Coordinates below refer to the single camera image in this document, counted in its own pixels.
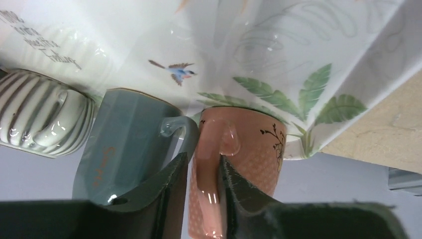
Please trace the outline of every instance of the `dotted pattern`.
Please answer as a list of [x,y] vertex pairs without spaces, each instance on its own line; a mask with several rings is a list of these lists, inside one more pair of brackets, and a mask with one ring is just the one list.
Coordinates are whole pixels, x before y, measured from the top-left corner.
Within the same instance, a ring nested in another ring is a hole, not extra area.
[[[273,196],[279,176],[277,158],[272,144],[246,147],[253,150],[239,152],[228,159],[234,168],[264,193]],[[202,213],[198,201],[196,160],[194,159],[189,189],[188,233],[193,239],[207,239],[202,227]]]

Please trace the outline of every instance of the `mug handle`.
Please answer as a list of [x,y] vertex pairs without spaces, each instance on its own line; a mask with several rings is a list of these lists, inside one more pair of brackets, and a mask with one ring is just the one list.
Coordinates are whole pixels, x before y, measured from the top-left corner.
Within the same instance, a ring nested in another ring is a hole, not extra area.
[[53,146],[59,143],[76,125],[82,111],[85,108],[86,97],[74,90],[62,90],[58,93],[58,101],[62,101],[66,96],[64,103],[51,123],[39,131],[33,140],[36,144],[44,147]]
[[216,238],[223,236],[217,187],[220,155],[232,156],[239,150],[239,138],[232,123],[224,119],[204,122],[195,151],[194,166],[203,228],[207,236]]
[[179,152],[177,154],[186,152],[188,154],[189,161],[191,161],[199,138],[198,126],[193,119],[187,116],[165,118],[161,124],[160,133],[164,137],[170,137],[177,129],[181,127],[185,127],[186,133],[183,139],[183,143],[180,146]]

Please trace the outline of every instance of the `pink mug handle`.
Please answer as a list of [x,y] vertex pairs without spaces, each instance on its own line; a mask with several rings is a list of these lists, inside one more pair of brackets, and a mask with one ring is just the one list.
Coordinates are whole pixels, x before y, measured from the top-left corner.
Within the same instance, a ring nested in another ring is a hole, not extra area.
[[220,155],[235,155],[240,150],[236,128],[229,121],[216,119],[203,124],[195,151],[198,201],[204,232],[222,237],[220,202],[217,188]]

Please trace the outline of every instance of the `blue bird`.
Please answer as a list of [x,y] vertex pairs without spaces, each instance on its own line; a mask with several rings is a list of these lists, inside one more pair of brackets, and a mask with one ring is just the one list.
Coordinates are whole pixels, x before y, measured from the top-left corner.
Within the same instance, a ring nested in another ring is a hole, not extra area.
[[189,70],[185,70],[185,68],[187,66],[191,66],[192,64],[189,63],[181,63],[181,64],[174,64],[174,65],[170,65],[169,67],[164,67],[161,64],[158,64],[157,62],[153,61],[153,60],[148,60],[149,63],[153,64],[154,66],[158,66],[162,69],[166,69],[168,71],[170,71],[171,77],[173,78],[173,80],[179,85],[182,86],[182,82],[183,79],[186,78],[191,78],[192,76],[196,76],[197,74],[193,71],[189,71]]

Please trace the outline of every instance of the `striped mug handle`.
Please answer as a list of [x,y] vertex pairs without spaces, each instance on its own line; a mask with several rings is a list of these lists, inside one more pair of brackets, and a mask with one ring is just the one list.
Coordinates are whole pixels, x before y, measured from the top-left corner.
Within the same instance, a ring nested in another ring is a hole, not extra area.
[[62,90],[58,101],[64,103],[59,113],[46,128],[39,131],[33,138],[40,146],[49,147],[59,143],[76,125],[86,106],[87,98],[74,90]]

